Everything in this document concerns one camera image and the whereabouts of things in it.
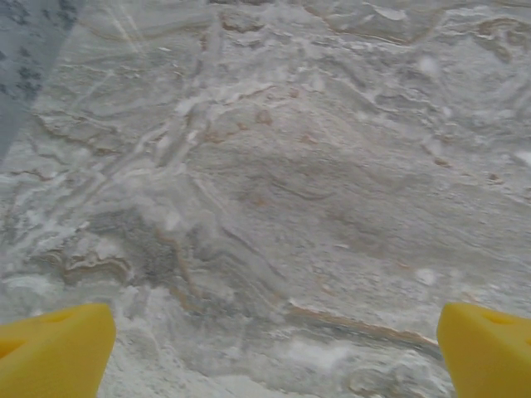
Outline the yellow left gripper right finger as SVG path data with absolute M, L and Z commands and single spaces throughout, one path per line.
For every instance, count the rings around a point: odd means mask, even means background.
M 530 320 L 470 303 L 448 303 L 436 330 L 455 393 L 530 397 Z

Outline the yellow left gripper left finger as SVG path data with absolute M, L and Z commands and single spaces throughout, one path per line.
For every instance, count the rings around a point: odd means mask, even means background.
M 110 306 L 88 303 L 1 326 L 1 396 L 92 398 L 116 337 Z

